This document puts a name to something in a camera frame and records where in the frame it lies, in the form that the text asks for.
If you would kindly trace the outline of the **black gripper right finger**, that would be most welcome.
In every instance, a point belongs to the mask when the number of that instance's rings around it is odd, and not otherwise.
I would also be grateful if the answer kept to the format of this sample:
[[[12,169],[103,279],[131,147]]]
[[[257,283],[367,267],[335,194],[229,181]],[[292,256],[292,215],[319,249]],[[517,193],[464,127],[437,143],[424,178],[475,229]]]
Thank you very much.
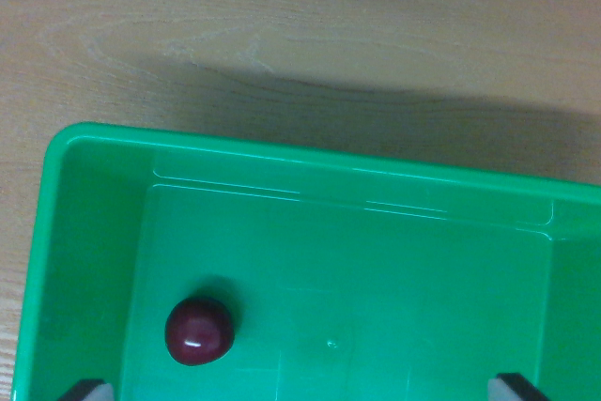
[[[499,373],[487,383],[488,401],[549,401],[519,373]]]

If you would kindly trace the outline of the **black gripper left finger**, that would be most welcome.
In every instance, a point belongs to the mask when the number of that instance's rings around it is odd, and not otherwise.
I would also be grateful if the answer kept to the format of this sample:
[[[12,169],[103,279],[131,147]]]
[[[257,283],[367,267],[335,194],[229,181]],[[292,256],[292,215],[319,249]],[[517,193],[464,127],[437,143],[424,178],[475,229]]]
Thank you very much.
[[[114,401],[114,388],[102,379],[81,379],[61,394],[58,401]]]

